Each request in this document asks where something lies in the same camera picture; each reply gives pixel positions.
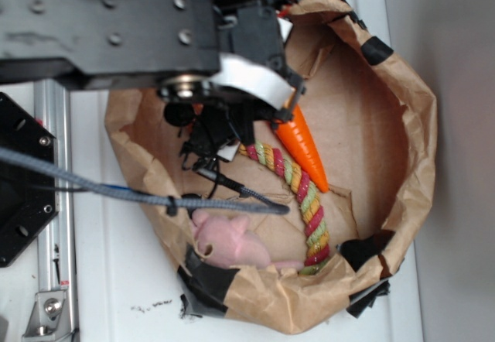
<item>multicolored rope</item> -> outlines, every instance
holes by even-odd
[[[266,143],[257,140],[253,145],[241,145],[239,153],[268,167],[290,186],[306,224],[304,233],[307,237],[308,251],[304,261],[305,268],[299,274],[316,274],[329,261],[330,254],[330,235],[323,220],[323,207],[319,203],[318,188],[309,178],[309,174],[301,170],[299,164]]]

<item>cable tie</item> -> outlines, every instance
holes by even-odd
[[[167,206],[167,215],[175,217],[177,215],[177,202],[175,197],[168,197],[170,199],[170,205]]]

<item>plush carrot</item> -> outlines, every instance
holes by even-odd
[[[275,134],[280,138],[288,153],[309,174],[319,190],[325,193],[329,189],[328,180],[315,141],[299,105],[295,106],[293,113],[292,121],[280,124]]]

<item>pink plush toy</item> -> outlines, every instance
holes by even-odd
[[[221,268],[232,265],[253,265],[266,268],[273,264],[282,268],[304,267],[301,261],[271,262],[265,244],[248,230],[250,218],[242,214],[229,220],[225,216],[213,216],[205,210],[195,210],[191,224],[197,251],[205,262]]]

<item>gray wall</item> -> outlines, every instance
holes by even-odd
[[[386,0],[392,46],[439,98],[416,240],[425,340],[495,340],[495,0]]]

